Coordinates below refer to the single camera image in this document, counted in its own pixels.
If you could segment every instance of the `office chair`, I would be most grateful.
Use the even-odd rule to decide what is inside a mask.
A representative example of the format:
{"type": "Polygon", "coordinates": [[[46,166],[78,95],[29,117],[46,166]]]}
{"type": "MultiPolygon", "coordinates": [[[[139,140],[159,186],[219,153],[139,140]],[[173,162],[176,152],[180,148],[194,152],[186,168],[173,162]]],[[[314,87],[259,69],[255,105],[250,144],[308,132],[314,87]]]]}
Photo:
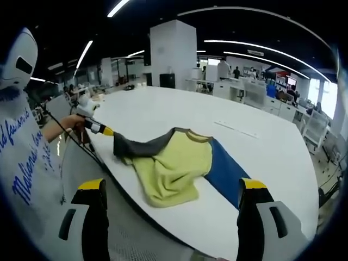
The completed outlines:
{"type": "Polygon", "coordinates": [[[244,103],[258,109],[263,109],[267,93],[265,83],[249,80],[244,82],[244,88],[244,103]]]}
{"type": "Polygon", "coordinates": [[[326,135],[327,125],[327,117],[313,110],[308,123],[304,127],[302,136],[305,140],[314,145],[314,151],[321,146],[326,135]]]}

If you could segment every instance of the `yellow cloth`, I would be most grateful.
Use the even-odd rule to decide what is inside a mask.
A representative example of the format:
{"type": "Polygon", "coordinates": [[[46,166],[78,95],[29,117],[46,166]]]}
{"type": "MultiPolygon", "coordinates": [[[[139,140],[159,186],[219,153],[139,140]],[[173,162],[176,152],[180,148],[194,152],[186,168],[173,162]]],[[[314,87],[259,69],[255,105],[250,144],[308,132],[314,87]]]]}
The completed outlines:
{"type": "Polygon", "coordinates": [[[208,140],[191,132],[176,132],[158,155],[132,159],[150,205],[164,208],[198,198],[194,179],[212,166],[208,140]]]}

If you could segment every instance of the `ceiling light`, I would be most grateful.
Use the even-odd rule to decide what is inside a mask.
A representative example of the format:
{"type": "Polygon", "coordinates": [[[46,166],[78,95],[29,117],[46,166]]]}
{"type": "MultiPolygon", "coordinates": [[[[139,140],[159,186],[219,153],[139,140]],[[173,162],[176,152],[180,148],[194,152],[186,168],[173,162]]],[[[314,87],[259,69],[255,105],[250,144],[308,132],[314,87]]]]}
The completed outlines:
{"type": "Polygon", "coordinates": [[[273,51],[273,52],[276,52],[276,53],[280,53],[284,56],[287,56],[289,58],[292,58],[304,65],[306,65],[307,67],[311,68],[313,71],[315,71],[316,73],[318,73],[319,75],[323,76],[329,83],[331,82],[329,78],[327,78],[324,74],[322,74],[320,71],[318,71],[316,68],[310,66],[308,63],[305,63],[304,61],[296,58],[296,57],[293,57],[291,56],[290,54],[287,54],[287,53],[283,53],[281,51],[278,51],[278,50],[275,50],[275,49],[272,49],[272,48],[268,48],[268,47],[265,47],[265,46],[261,46],[261,45],[254,45],[253,43],[247,43],[247,42],[237,42],[237,41],[223,41],[223,40],[205,40],[204,42],[223,42],[223,43],[228,43],[228,44],[239,44],[239,45],[248,45],[248,46],[253,46],[253,47],[258,47],[258,48],[262,48],[262,49],[266,49],[266,50],[269,50],[269,51],[273,51]]]}
{"type": "Polygon", "coordinates": [[[331,50],[331,47],[330,47],[330,45],[328,43],[326,43],[321,37],[319,37],[313,31],[309,30],[304,25],[302,25],[302,24],[300,24],[300,23],[298,23],[298,22],[296,22],[296,21],[294,21],[291,18],[288,18],[286,16],[279,15],[277,13],[269,12],[269,11],[262,10],[262,9],[256,9],[256,8],[250,8],[250,7],[208,7],[208,8],[202,8],[202,9],[196,9],[196,10],[184,12],[184,13],[178,14],[177,16],[189,15],[189,14],[199,13],[199,12],[203,12],[203,11],[216,11],[216,10],[245,10],[245,11],[253,11],[253,12],[258,12],[258,13],[263,13],[263,14],[267,14],[267,15],[276,16],[278,18],[284,19],[284,20],[286,20],[286,21],[288,21],[290,23],[293,23],[293,24],[301,27],[302,29],[310,32],[316,38],[318,38],[320,41],[322,41],[331,50]]]}
{"type": "Polygon", "coordinates": [[[44,79],[39,79],[39,78],[34,78],[34,77],[31,77],[30,80],[37,80],[39,82],[45,82],[46,81],[44,79]]]}
{"type": "Polygon", "coordinates": [[[127,4],[130,0],[122,0],[120,1],[108,14],[108,17],[113,17],[118,11],[121,10],[121,8],[127,4]]]}
{"type": "Polygon", "coordinates": [[[91,47],[92,43],[93,43],[93,41],[89,41],[89,42],[87,43],[87,45],[86,45],[86,47],[85,47],[85,50],[83,50],[83,52],[82,52],[82,54],[81,54],[81,57],[80,57],[80,59],[78,60],[78,63],[77,63],[77,65],[76,65],[76,70],[80,67],[81,62],[82,62],[83,58],[85,57],[86,52],[88,51],[89,47],[91,47]]]}
{"type": "Polygon", "coordinates": [[[71,61],[68,61],[67,63],[70,64],[70,63],[73,63],[74,61],[77,61],[77,59],[73,59],[71,61]]]}
{"type": "Polygon", "coordinates": [[[64,73],[65,71],[63,70],[63,71],[60,71],[60,72],[57,72],[55,75],[59,75],[59,74],[62,74],[62,73],[64,73]]]}
{"type": "Polygon", "coordinates": [[[50,81],[48,81],[48,80],[44,80],[44,79],[40,79],[40,78],[35,78],[35,77],[31,77],[30,80],[37,80],[38,82],[58,84],[58,83],[50,82],[50,81]]]}
{"type": "Polygon", "coordinates": [[[49,70],[53,70],[53,69],[58,68],[58,67],[61,67],[61,66],[63,66],[63,63],[58,63],[58,64],[55,64],[55,65],[52,65],[52,66],[50,66],[48,69],[49,69],[49,70]]]}
{"type": "Polygon", "coordinates": [[[250,57],[250,58],[253,58],[253,59],[259,59],[259,60],[262,60],[262,61],[267,61],[267,62],[269,62],[269,63],[273,63],[273,64],[279,65],[279,66],[281,66],[281,67],[284,67],[284,68],[286,68],[286,69],[289,69],[289,70],[291,70],[291,71],[293,71],[293,72],[295,72],[295,73],[297,73],[297,74],[299,74],[299,75],[305,77],[306,79],[309,79],[309,77],[306,76],[306,75],[304,75],[303,73],[301,73],[301,72],[299,72],[299,71],[296,71],[296,70],[294,70],[294,69],[292,69],[292,68],[290,68],[290,67],[287,67],[287,66],[285,66],[285,65],[276,63],[275,61],[267,60],[267,59],[260,58],[260,57],[256,57],[256,56],[252,56],[252,55],[242,54],[242,53],[231,53],[231,52],[223,52],[223,53],[232,54],[232,55],[240,55],[240,56],[250,57]]]}
{"type": "Polygon", "coordinates": [[[127,58],[132,57],[132,56],[135,56],[135,55],[137,55],[137,54],[139,54],[139,53],[145,53],[145,50],[142,50],[142,51],[136,52],[136,53],[132,53],[132,54],[130,54],[129,56],[127,56],[127,58]]]}

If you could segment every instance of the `monitor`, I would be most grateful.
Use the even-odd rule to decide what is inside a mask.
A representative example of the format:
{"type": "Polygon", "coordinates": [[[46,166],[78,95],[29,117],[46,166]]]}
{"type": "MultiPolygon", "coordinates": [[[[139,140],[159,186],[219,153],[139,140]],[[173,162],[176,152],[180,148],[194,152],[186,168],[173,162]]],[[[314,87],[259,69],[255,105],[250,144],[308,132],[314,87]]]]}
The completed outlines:
{"type": "Polygon", "coordinates": [[[288,76],[287,84],[296,86],[296,80],[288,76]]]}

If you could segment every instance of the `human arm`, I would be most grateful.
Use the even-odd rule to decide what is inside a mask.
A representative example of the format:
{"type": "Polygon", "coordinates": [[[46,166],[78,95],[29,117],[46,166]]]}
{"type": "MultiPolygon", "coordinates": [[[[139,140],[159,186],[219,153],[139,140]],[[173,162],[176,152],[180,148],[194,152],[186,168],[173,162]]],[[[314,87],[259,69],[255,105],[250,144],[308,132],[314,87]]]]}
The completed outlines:
{"type": "MultiPolygon", "coordinates": [[[[75,126],[83,129],[84,121],[84,118],[73,114],[61,119],[59,123],[64,129],[74,128],[75,126]]],[[[43,128],[42,133],[46,140],[51,142],[63,133],[63,129],[55,121],[52,121],[43,128]]]]}

